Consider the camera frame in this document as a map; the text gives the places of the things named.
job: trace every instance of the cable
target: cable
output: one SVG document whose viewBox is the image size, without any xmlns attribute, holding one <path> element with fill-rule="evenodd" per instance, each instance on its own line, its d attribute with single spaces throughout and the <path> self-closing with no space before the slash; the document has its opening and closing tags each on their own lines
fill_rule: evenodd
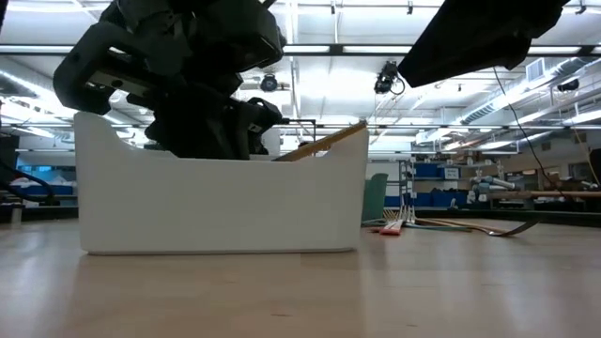
<svg viewBox="0 0 601 338">
<path fill-rule="evenodd" d="M 505 88 L 503 87 L 503 84 L 501 83 L 501 79 L 499 79 L 499 74 L 497 73 L 497 69 L 495 69 L 494 67 L 492 68 L 493 71 L 495 72 L 495 77 L 497 78 L 497 83 L 499 83 L 499 88 L 501 89 L 503 96 L 505 98 L 507 98 L 507 93 L 505 92 Z M 517 113 L 516 113 L 516 109 L 514 109 L 514 106 L 512 105 L 512 103 L 507 100 L 507 104 L 509 105 L 509 108 L 511 109 L 511 111 L 514 113 L 514 117 L 516 118 L 516 123 L 517 126 L 519 127 L 519 129 L 522 131 L 522 133 L 524 134 L 524 137 L 526 138 L 526 141 L 528 142 L 528 146 L 530 147 L 530 151 L 532 152 L 532 155 L 534 156 L 534 159 L 536 160 L 536 162 L 538 163 L 538 166 L 541 169 L 541 172 L 543 173 L 543 176 L 547 179 L 547 181 L 550 183 L 551 187 L 556 190 L 566 201 L 571 201 L 570 199 L 567 198 L 567 196 L 560 190 L 560 188 L 557 186 L 557 184 L 555 184 L 555 182 L 553 182 L 551 180 L 551 178 L 549 178 L 549 176 L 547 175 L 547 173 L 545 172 L 545 167 L 543 166 L 543 164 L 541 163 L 540 159 L 538 158 L 538 155 L 536 155 L 536 151 L 534 151 L 534 146 L 532 145 L 532 142 L 530 141 L 530 138 L 528 138 L 528 134 L 526 133 L 526 131 L 524 131 L 524 128 L 522 128 L 522 125 L 519 123 L 519 117 L 517 117 Z"/>
<path fill-rule="evenodd" d="M 394 93 L 393 90 L 391 89 L 391 93 L 393 93 L 397 97 L 403 95 L 403 93 L 405 93 L 405 90 L 407 89 L 407 85 L 405 84 L 405 81 L 403 81 L 403 79 L 400 79 L 400 78 L 398 80 L 401 82 L 401 84 L 403 84 L 403 90 L 401 90 L 400 93 Z"/>
<path fill-rule="evenodd" d="M 0 116 L 0 128 L 1 127 L 2 127 L 2 117 Z M 2 159 L 0 159 L 0 168 L 12 173 L 16 177 L 25 177 L 29 180 L 32 180 L 32 181 L 38 183 L 41 187 L 44 188 L 44 190 L 46 190 L 47 194 L 46 194 L 46 196 L 43 196 L 43 197 L 32 196 L 27 193 L 17 191 L 16 189 L 12 188 L 9 183 L 3 182 L 3 181 L 0 181 L 0 188 L 14 194 L 15 196 L 17 196 L 23 200 L 27 200 L 27 201 L 31 201 L 31 202 L 38 202 L 38 203 L 51 202 L 54 199 L 53 188 L 46 181 L 39 179 L 37 177 L 33 177 L 22 171 L 19 171 L 15 168 L 11 167 L 10 165 L 6 164 L 4 161 L 2 161 Z"/>
</svg>

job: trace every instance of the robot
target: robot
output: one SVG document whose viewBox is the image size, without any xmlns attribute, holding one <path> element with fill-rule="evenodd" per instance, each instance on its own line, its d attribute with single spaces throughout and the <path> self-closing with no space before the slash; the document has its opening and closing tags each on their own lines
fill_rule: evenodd
<svg viewBox="0 0 601 338">
<path fill-rule="evenodd" d="M 63 105 L 104 115 L 116 90 L 154 111 L 146 136 L 181 158 L 248 160 L 279 110 L 231 98 L 239 74 L 284 55 L 275 18 L 256 0 L 115 0 L 54 74 Z"/>
<path fill-rule="evenodd" d="M 154 111 L 146 136 L 182 158 L 248 160 L 282 121 L 262 99 L 232 99 L 239 74 L 282 59 L 274 0 L 114 0 L 61 63 L 63 105 L 106 114 L 116 90 Z M 412 86 L 493 66 L 511 69 L 568 0 L 446 0 L 398 65 Z"/>
</svg>

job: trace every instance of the workbench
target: workbench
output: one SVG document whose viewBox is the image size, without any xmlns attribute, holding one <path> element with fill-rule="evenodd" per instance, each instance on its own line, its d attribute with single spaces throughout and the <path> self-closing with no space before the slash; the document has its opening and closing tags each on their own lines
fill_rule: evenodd
<svg viewBox="0 0 601 338">
<path fill-rule="evenodd" d="M 0 230 L 1 337 L 598 337 L 595 228 L 363 233 L 340 254 L 104 257 L 79 249 L 78 226 Z"/>
</svg>

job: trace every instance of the ceiling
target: ceiling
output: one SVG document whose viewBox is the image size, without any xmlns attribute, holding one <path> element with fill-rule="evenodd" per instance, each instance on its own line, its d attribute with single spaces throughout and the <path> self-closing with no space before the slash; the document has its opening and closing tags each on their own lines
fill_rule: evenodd
<svg viewBox="0 0 601 338">
<path fill-rule="evenodd" d="M 441 0 L 414 0 L 415 9 L 408 15 L 406 0 L 336 0 L 336 14 L 331 14 L 331 0 L 280 0 L 271 7 L 283 34 L 293 43 L 414 43 L 436 13 Z M 588 10 L 575 14 L 579 1 L 571 1 L 559 23 L 535 44 L 597 44 L 601 41 L 599 22 L 601 0 L 586 0 Z M 85 30 L 97 21 L 109 2 L 103 0 L 11 0 L 0 35 L 0 44 L 74 44 Z M 0 56 L 52 78 L 60 64 L 59 56 Z M 440 124 L 451 123 L 458 114 L 475 102 L 485 100 L 499 85 L 492 69 L 462 75 L 434 85 L 407 88 L 399 97 L 375 95 L 374 82 L 386 61 L 399 58 L 381 56 L 295 56 L 286 57 L 267 69 L 253 69 L 242 74 L 245 82 L 255 83 L 265 73 L 275 74 L 281 83 L 296 85 L 299 110 L 295 113 L 292 93 L 263 93 L 244 90 L 240 98 L 260 96 L 278 104 L 288 117 L 315 118 L 322 123 L 350 123 L 370 118 L 377 123 Z M 513 69 L 498 69 L 504 84 L 524 76 L 526 60 Z M 601 80 L 588 73 L 587 84 Z M 535 112 L 550 103 L 548 90 L 541 90 L 516 102 L 521 114 Z M 115 99 L 114 116 L 125 122 L 150 122 L 152 113 Z M 499 113 L 495 123 L 508 124 L 511 115 Z M 408 131 L 397 131 L 406 134 Z"/>
</svg>

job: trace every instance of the storage shelf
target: storage shelf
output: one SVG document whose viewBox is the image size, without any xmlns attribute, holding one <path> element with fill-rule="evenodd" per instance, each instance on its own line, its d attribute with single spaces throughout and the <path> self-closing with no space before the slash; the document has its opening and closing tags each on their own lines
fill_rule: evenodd
<svg viewBox="0 0 601 338">
<path fill-rule="evenodd" d="M 452 181 L 456 182 L 461 179 L 445 179 L 444 177 L 415 177 L 416 181 Z"/>
<path fill-rule="evenodd" d="M 496 163 L 474 163 L 474 164 L 440 164 L 439 168 L 482 168 L 487 166 L 494 166 Z"/>
</svg>

